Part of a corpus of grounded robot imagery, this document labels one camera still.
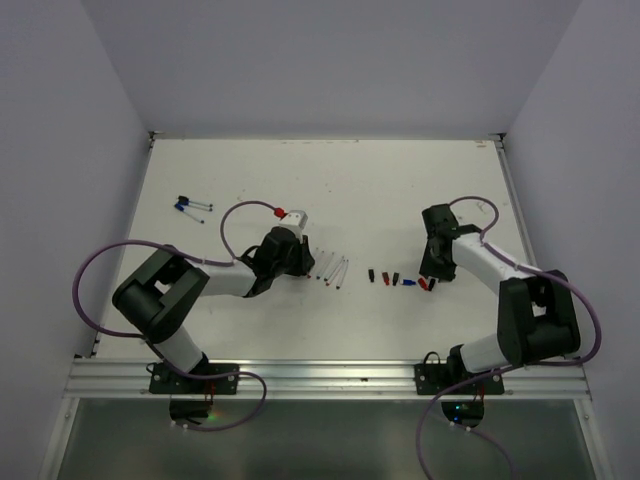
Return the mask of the blue marker pen top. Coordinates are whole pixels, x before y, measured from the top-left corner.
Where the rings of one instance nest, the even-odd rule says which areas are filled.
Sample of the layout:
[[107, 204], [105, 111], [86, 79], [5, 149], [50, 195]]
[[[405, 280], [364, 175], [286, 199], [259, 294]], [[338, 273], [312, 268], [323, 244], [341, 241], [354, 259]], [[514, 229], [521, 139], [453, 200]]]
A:
[[183, 195], [180, 195], [177, 198], [177, 202], [180, 205], [185, 206], [185, 207], [196, 208], [196, 209], [203, 210], [203, 211], [212, 211], [213, 210], [213, 205], [211, 203], [195, 201], [195, 200], [192, 200], [189, 197], [183, 196]]

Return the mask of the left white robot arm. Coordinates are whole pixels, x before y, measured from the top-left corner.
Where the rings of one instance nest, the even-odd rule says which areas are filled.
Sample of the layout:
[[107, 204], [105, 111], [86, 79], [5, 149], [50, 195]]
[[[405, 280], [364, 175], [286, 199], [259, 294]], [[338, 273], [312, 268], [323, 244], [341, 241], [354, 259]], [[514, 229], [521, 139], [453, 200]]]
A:
[[308, 236], [282, 226], [272, 228], [260, 245], [226, 267], [200, 268], [158, 249], [116, 289], [112, 304], [174, 367], [175, 384], [193, 393], [208, 379], [207, 357], [183, 326], [196, 301], [203, 296], [253, 298], [282, 275], [307, 276], [314, 264]]

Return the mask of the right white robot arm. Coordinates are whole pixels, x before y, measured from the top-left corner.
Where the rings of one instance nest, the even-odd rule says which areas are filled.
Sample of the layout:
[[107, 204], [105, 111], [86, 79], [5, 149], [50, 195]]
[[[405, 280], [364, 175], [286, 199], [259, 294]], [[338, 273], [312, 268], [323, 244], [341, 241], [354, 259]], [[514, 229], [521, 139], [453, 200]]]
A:
[[451, 348], [445, 379], [468, 392], [481, 373], [573, 354], [581, 347], [571, 291], [560, 272], [539, 272], [484, 242], [481, 229], [461, 225], [447, 204], [422, 211], [427, 243], [419, 273], [428, 284], [451, 282], [459, 268], [497, 296], [494, 334]]

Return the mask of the right controller board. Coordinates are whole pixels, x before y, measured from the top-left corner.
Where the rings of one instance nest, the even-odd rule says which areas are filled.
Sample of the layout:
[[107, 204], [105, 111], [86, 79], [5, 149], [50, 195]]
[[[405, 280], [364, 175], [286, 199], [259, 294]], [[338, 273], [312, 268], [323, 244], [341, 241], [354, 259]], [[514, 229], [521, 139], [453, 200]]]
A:
[[481, 401], [445, 401], [441, 403], [441, 409], [450, 422], [469, 428], [479, 426], [485, 414]]

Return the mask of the controller board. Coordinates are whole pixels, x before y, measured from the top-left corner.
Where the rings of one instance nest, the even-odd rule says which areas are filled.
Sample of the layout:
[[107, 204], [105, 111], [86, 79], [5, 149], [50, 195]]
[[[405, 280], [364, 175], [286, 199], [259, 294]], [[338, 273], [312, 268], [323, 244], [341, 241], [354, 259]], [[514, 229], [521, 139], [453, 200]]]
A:
[[212, 413], [212, 400], [171, 400], [170, 418], [178, 422], [201, 425]]
[[469, 428], [479, 426], [485, 414], [481, 401], [445, 401], [441, 403], [441, 409], [450, 422]]

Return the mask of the left controller board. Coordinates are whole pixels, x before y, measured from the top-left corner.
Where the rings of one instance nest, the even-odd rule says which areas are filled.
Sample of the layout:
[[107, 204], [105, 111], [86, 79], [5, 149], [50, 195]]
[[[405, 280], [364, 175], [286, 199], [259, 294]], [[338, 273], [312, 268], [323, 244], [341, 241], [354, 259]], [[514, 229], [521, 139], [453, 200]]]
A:
[[212, 413], [212, 400], [171, 400], [170, 418], [178, 422], [201, 425]]

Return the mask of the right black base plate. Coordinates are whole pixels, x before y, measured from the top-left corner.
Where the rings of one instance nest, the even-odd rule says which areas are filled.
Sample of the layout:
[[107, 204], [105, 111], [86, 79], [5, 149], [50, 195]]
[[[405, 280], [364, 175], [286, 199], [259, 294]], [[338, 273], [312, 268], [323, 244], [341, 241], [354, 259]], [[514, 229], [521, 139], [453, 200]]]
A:
[[[413, 366], [415, 390], [419, 396], [434, 396], [462, 381], [455, 379], [444, 364], [417, 363]], [[498, 376], [468, 384], [450, 392], [450, 395], [503, 395], [505, 387], [503, 379]]]

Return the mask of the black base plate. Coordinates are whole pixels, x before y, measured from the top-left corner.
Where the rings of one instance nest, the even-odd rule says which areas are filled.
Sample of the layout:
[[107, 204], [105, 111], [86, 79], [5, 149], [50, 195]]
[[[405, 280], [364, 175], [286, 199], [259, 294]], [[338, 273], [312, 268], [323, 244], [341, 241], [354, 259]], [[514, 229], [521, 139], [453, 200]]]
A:
[[239, 365], [207, 363], [193, 372], [178, 374], [163, 363], [148, 365], [151, 379], [148, 391], [156, 395], [235, 395]]
[[[419, 396], [434, 396], [462, 381], [455, 379], [444, 364], [417, 363], [413, 366], [415, 390]], [[450, 395], [503, 395], [505, 387], [503, 379], [498, 376], [468, 384], [450, 392]]]

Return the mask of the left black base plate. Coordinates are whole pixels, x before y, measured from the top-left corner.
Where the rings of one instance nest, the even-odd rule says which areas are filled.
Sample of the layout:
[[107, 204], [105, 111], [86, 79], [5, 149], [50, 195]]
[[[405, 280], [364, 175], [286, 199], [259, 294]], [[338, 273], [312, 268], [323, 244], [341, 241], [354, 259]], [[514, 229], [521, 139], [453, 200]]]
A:
[[151, 379], [148, 391], [156, 395], [235, 395], [239, 365], [207, 363], [193, 372], [178, 374], [163, 363], [148, 365]]

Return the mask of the aluminium mounting rail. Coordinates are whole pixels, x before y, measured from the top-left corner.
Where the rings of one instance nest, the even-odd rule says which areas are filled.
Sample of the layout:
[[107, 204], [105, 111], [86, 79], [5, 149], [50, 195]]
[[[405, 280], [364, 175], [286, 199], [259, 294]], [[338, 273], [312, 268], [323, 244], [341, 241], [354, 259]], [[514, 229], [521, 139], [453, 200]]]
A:
[[[150, 359], [76, 359], [65, 398], [153, 399]], [[395, 361], [275, 361], [238, 360], [267, 385], [269, 400], [413, 400], [419, 399], [419, 379], [413, 360]], [[460, 389], [446, 398], [485, 400], [583, 400], [590, 397], [580, 367], [524, 367], [492, 374], [481, 386]]]

